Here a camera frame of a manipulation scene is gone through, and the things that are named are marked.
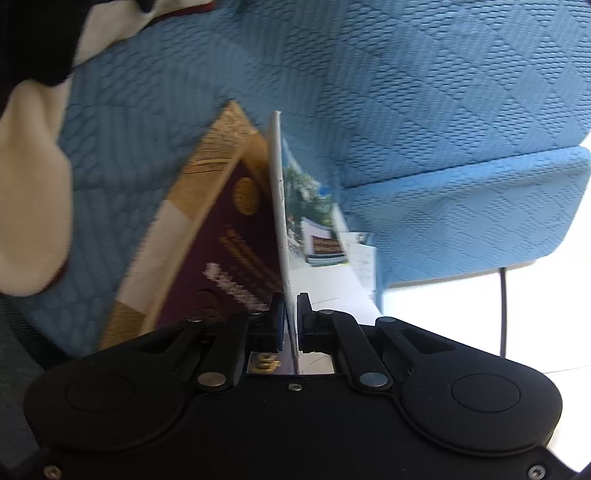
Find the blue cushion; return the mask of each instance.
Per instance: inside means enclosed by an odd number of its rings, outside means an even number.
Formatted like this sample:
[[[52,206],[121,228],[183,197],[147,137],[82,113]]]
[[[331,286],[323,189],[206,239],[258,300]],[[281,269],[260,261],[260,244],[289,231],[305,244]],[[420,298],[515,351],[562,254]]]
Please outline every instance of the blue cushion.
[[[347,189],[342,206],[379,232],[383,288],[552,253],[590,171],[586,148],[563,148]]]
[[[49,291],[13,299],[69,354],[95,349],[157,206],[229,99],[261,128],[282,110],[296,158],[352,208],[360,203],[349,187],[425,172],[456,181],[446,169],[572,147],[591,125],[584,0],[220,3],[147,28],[76,69],[60,138],[74,175],[68,270]],[[547,194],[560,201],[564,191]],[[455,209],[463,198],[459,190]],[[389,237],[396,216],[382,229],[374,207],[358,210],[387,258],[397,242],[409,245]],[[534,230],[554,245],[553,230],[570,218],[546,217]],[[518,240],[494,245],[503,262],[548,250]],[[456,270],[490,263],[478,261],[477,242],[453,257],[431,250],[441,255],[438,268],[425,269],[420,253],[401,268],[439,275],[453,262]],[[387,276],[395,270],[389,263]]]

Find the black cloth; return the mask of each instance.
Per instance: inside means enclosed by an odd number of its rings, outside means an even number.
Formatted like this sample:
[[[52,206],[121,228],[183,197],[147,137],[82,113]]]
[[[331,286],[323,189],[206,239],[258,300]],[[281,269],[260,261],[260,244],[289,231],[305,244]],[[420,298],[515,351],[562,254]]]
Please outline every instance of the black cloth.
[[[72,72],[90,9],[109,0],[0,0],[0,114],[21,81],[59,85]],[[136,0],[144,13],[155,0]]]

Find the white cloth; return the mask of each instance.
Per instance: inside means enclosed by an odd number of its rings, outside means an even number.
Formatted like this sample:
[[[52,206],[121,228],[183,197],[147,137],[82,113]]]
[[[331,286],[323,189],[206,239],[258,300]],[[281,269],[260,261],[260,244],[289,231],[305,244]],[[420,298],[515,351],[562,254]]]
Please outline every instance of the white cloth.
[[[157,0],[143,13],[134,0],[92,7],[73,65],[135,35],[153,18],[209,0]],[[0,293],[43,290],[66,263],[72,235],[72,173],[57,145],[70,79],[47,87],[21,82],[0,117]]]

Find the black cable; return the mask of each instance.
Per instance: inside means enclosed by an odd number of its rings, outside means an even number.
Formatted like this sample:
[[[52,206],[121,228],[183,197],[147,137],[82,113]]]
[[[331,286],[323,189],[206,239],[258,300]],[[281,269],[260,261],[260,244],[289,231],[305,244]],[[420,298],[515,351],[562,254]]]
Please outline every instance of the black cable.
[[[507,356],[507,269],[499,269],[501,276],[501,352],[503,358]]]

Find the paper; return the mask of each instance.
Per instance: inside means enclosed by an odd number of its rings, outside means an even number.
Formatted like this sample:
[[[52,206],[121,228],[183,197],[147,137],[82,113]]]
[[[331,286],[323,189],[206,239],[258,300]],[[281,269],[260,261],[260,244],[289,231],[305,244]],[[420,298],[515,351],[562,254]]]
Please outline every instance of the paper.
[[[296,302],[303,292],[314,310],[340,310],[358,323],[374,325],[380,312],[370,297],[375,291],[375,248],[365,245],[369,234],[350,233],[330,190],[303,171],[281,136],[279,112],[268,141],[290,331],[297,334]]]

